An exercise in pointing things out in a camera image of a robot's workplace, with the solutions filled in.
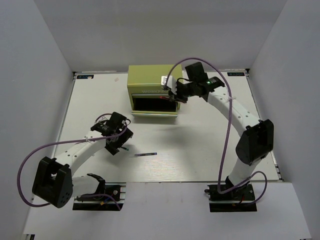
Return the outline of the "toolbox drawer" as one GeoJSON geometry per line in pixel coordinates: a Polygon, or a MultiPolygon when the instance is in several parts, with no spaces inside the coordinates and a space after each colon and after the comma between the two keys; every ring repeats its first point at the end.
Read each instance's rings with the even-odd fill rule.
{"type": "Polygon", "coordinates": [[[132,98],[168,98],[168,93],[133,93],[132,98]]]}
{"type": "Polygon", "coordinates": [[[178,103],[164,98],[133,98],[131,114],[135,117],[164,117],[178,116],[178,103]]]}

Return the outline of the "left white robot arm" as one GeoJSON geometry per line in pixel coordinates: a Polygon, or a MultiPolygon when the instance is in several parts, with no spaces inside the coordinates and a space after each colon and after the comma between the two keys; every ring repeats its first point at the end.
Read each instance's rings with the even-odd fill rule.
{"type": "Polygon", "coordinates": [[[71,148],[53,158],[40,160],[34,178],[32,193],[56,208],[64,207],[71,198],[113,199],[106,193],[106,181],[99,175],[87,173],[75,177],[76,171],[98,151],[106,149],[115,155],[133,132],[130,120],[113,112],[109,118],[100,116],[88,133],[71,141],[71,148]]]}

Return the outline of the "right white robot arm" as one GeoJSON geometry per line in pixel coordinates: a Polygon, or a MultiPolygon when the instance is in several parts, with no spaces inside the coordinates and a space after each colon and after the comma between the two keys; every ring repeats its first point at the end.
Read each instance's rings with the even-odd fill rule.
{"type": "Polygon", "coordinates": [[[169,100],[186,103],[190,97],[200,97],[215,107],[228,121],[226,137],[219,167],[222,174],[228,148],[230,130],[234,128],[240,139],[236,145],[236,163],[226,177],[225,184],[217,184],[219,194],[236,200],[244,193],[244,187],[255,175],[255,169],[274,147],[274,124],[253,115],[233,96],[224,76],[208,77],[201,62],[186,66],[187,82],[183,83],[171,74],[161,77],[161,86],[168,92],[169,100]]]}

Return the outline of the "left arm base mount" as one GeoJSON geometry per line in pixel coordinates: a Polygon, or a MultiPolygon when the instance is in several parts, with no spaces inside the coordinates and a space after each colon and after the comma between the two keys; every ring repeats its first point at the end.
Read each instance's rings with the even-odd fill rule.
{"type": "Polygon", "coordinates": [[[125,203],[126,183],[106,183],[102,195],[77,197],[74,199],[73,211],[117,212],[125,203]]]}

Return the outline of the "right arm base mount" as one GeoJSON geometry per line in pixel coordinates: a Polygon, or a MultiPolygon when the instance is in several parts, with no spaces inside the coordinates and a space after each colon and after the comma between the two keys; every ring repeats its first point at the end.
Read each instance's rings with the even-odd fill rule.
{"type": "Polygon", "coordinates": [[[245,213],[256,212],[257,205],[253,186],[249,183],[238,190],[225,194],[218,193],[218,185],[207,186],[204,193],[208,196],[211,213],[245,213]]]}

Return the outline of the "purple tip pen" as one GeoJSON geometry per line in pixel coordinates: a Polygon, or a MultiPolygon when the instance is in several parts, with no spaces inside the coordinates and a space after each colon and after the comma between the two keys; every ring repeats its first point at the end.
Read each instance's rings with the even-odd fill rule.
{"type": "Polygon", "coordinates": [[[147,152],[147,153],[136,153],[135,157],[147,157],[147,156],[156,156],[157,152],[147,152]]]}

